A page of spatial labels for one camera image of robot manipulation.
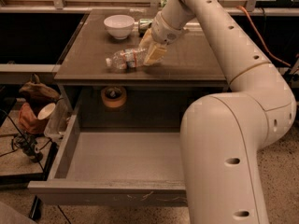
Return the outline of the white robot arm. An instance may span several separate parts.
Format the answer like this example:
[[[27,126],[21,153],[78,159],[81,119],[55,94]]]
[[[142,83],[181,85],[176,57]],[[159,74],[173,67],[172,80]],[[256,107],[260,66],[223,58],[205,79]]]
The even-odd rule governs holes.
[[[295,98],[217,0],[168,0],[141,41],[145,62],[157,62],[191,19],[199,21],[231,90],[193,102],[181,122],[190,222],[268,224],[257,152],[291,128]]]

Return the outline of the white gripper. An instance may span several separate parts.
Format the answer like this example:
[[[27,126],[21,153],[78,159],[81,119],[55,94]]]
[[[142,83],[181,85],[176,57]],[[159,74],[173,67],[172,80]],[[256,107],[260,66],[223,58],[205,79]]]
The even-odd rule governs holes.
[[[153,65],[159,62],[166,54],[166,45],[174,43],[181,36],[182,30],[177,13],[158,12],[151,29],[144,33],[139,43],[140,48],[148,50],[144,64]]]

